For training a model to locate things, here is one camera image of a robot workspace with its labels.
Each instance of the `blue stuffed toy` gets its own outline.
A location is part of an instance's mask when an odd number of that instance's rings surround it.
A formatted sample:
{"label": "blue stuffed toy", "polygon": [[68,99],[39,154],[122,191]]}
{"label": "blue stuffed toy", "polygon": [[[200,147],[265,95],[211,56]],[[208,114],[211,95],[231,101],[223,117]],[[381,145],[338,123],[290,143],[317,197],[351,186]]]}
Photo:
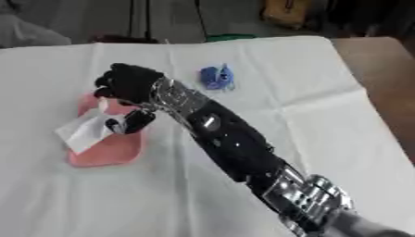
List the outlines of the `blue stuffed toy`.
{"label": "blue stuffed toy", "polygon": [[200,70],[200,80],[208,90],[234,89],[233,73],[226,64],[221,69],[208,67]]}

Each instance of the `white tablecloth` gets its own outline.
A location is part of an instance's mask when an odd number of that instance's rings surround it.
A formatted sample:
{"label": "white tablecloth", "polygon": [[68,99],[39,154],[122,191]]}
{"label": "white tablecloth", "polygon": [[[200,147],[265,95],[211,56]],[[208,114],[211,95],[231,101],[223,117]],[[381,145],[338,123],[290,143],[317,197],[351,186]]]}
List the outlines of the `white tablecloth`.
{"label": "white tablecloth", "polygon": [[[0,235],[292,236],[167,115],[131,164],[73,168],[54,129],[115,62],[158,69],[237,112],[305,174],[353,196],[366,218],[415,232],[415,172],[331,43],[319,37],[214,44],[90,44],[0,51]],[[236,89],[197,72],[227,63]]]}

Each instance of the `robotic arm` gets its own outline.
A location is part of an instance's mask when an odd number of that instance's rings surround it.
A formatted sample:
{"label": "robotic arm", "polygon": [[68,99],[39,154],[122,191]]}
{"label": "robotic arm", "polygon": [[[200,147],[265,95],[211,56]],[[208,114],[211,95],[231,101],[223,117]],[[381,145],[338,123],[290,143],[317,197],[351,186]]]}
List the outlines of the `robotic arm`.
{"label": "robotic arm", "polygon": [[231,110],[163,73],[114,64],[96,81],[96,86],[97,97],[114,97],[122,104],[139,106],[123,124],[109,120],[111,130],[136,132],[155,119],[157,110],[167,112],[187,128],[229,177],[244,182],[298,237],[354,237],[387,230],[372,224],[376,228],[369,232],[366,224],[351,234],[365,220],[349,211],[352,201],[344,191],[322,176],[303,177],[275,156],[265,138]]}

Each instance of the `black wire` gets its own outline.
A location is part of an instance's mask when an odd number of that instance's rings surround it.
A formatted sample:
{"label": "black wire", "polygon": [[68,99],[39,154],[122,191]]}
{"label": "black wire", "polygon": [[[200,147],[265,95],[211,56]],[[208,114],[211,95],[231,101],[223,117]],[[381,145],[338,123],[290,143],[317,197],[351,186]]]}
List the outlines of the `black wire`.
{"label": "black wire", "polygon": [[13,3],[13,2],[12,2],[12,0],[6,0],[6,3],[8,4],[8,6],[9,6],[12,10],[14,10],[14,11],[16,11],[16,12],[19,12],[19,11],[20,11],[20,5],[19,5],[19,4],[17,4],[17,3]]}
{"label": "black wire", "polygon": [[151,40],[151,16],[150,16],[150,0],[145,1],[145,38]]}
{"label": "black wire", "polygon": [[205,21],[203,20],[202,13],[200,12],[200,0],[195,0],[195,6],[197,11],[197,16],[199,17],[200,25],[202,26],[203,35],[205,36],[205,41],[208,39],[208,32],[206,31]]}
{"label": "black wire", "polygon": [[129,19],[128,19],[128,31],[127,36],[132,37],[132,25],[134,22],[134,9],[135,9],[135,0],[130,0],[130,13],[129,13]]}

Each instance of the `pink tray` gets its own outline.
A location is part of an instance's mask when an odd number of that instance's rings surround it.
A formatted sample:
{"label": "pink tray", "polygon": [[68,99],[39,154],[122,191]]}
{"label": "pink tray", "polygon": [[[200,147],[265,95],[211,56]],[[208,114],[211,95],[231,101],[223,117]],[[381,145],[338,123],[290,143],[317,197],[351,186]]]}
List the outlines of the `pink tray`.
{"label": "pink tray", "polygon": [[[78,116],[95,107],[98,107],[98,100],[92,94],[85,95],[79,103]],[[133,106],[121,106],[116,99],[108,99],[106,113],[126,115],[134,109]],[[69,162],[74,167],[85,168],[124,164],[138,157],[141,144],[140,132],[129,135],[111,134],[79,155],[69,150]]]}

